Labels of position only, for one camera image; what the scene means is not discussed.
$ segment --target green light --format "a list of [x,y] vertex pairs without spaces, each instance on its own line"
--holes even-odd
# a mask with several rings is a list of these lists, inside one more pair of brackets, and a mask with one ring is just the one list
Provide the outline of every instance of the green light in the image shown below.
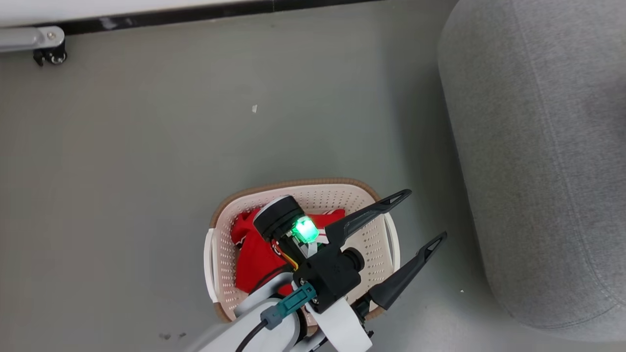
[[293,229],[291,229],[295,238],[298,241],[303,243],[312,243],[315,242],[317,236],[319,236],[319,231],[313,224],[313,221],[308,216],[303,216],[300,219],[296,220]]

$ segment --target laundry basket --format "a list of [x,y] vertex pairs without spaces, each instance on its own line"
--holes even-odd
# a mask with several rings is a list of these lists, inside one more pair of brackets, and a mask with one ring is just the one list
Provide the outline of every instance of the laundry basket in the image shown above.
[[[345,209],[347,215],[380,199],[370,186],[357,180],[314,179],[248,189],[224,200],[211,219],[205,240],[204,275],[215,310],[225,322],[235,319],[233,309],[248,296],[235,287],[237,248],[230,239],[230,228],[240,213],[262,207],[281,195],[292,195],[308,214]],[[348,238],[343,248],[348,247],[356,248],[365,259],[361,283],[346,297],[348,303],[353,303],[400,267],[398,234],[391,216],[384,214],[365,225]],[[372,303],[367,318],[382,312]]]

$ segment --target gray sofa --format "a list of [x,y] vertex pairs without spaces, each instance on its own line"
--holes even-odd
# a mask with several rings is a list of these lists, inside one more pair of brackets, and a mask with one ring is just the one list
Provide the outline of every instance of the gray sofa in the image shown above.
[[497,300],[626,340],[626,1],[461,0],[439,68]]

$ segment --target white basket handle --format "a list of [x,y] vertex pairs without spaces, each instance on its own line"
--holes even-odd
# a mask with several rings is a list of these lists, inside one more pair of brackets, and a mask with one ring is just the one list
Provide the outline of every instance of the white basket handle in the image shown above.
[[400,242],[398,241],[398,232],[396,225],[391,218],[391,214],[385,213],[385,224],[387,225],[387,238],[389,239],[389,248],[391,250],[391,263],[393,271],[400,269]]
[[207,282],[208,295],[211,297],[213,303],[217,303],[217,293],[215,292],[214,273],[215,263],[213,258],[213,231],[215,229],[209,229],[207,232],[207,238],[204,240],[204,280]]

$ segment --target gray floor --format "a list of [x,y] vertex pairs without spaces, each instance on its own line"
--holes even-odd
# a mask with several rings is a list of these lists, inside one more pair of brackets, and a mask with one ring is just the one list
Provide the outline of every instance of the gray floor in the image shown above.
[[522,328],[491,296],[436,66],[453,4],[75,36],[43,69],[0,56],[0,350],[184,349],[217,324],[202,246],[218,203],[342,176],[414,190],[393,211],[404,261],[449,232],[368,324],[372,350],[623,351]]

